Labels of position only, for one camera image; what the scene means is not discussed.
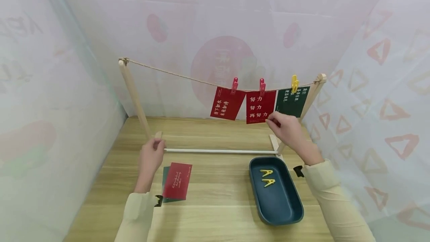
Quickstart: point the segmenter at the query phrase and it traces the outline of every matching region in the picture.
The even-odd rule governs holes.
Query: wooden tabletop
[[[270,151],[266,124],[189,118],[148,118],[153,133],[162,131],[168,148]],[[145,143],[137,117],[128,118],[69,231],[66,242],[113,241],[124,205],[137,175],[139,150]],[[305,208],[299,223],[271,227],[257,214],[249,180],[249,162],[258,155],[166,153],[171,162],[192,164],[187,200],[154,209],[148,241],[333,241],[316,199],[292,168],[302,165],[289,148],[283,157]],[[161,194],[162,168],[151,193]]]

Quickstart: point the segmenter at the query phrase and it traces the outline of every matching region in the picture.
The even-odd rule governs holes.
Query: stack of cards
[[[260,91],[244,92],[217,87],[214,102],[212,104],[211,117],[236,120],[237,114],[246,97],[246,123],[265,122],[268,116],[278,111],[282,114],[300,117],[306,98],[311,87],[299,87],[296,93],[291,89],[265,91],[260,96]]]
[[[187,199],[192,165],[171,163],[163,168],[162,195],[163,202],[183,201]]]

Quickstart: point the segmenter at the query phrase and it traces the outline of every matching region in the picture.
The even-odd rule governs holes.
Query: red card
[[[170,199],[185,200],[190,182],[192,165],[172,163],[164,184],[163,196]]]
[[[245,95],[246,92],[241,90],[231,94],[231,89],[218,87],[212,104],[211,117],[236,120]]]
[[[246,124],[265,122],[274,111],[276,91],[266,91],[260,97],[259,91],[246,93]]]

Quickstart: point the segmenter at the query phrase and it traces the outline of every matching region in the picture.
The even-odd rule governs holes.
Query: clothespin
[[[275,183],[274,179],[262,179],[262,182],[266,182],[266,185],[264,185],[264,188],[266,188],[269,185],[272,185],[273,183]]]
[[[237,79],[237,77],[235,77],[233,79],[233,85],[231,86],[231,94],[235,94],[236,93],[237,86],[239,85],[239,83],[237,81],[238,81],[238,79]]]
[[[293,94],[295,94],[297,92],[297,88],[298,88],[297,76],[293,75],[292,78],[291,78],[291,92]]]
[[[264,173],[263,177],[266,177],[266,176],[268,176],[268,175],[273,174],[273,170],[265,170],[265,169],[262,169],[262,170],[260,170],[260,172],[263,172],[263,173]]]
[[[265,90],[266,90],[266,84],[264,83],[264,78],[260,78],[260,97],[264,96]]]

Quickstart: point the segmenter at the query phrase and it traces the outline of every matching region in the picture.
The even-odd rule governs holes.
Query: hand
[[[151,189],[155,172],[162,163],[166,142],[161,138],[152,138],[142,146],[139,155],[139,176],[135,193],[147,193]]]
[[[304,137],[302,126],[295,116],[275,111],[269,115],[266,123],[284,144],[302,158],[306,165],[316,165],[324,161],[316,144]]]

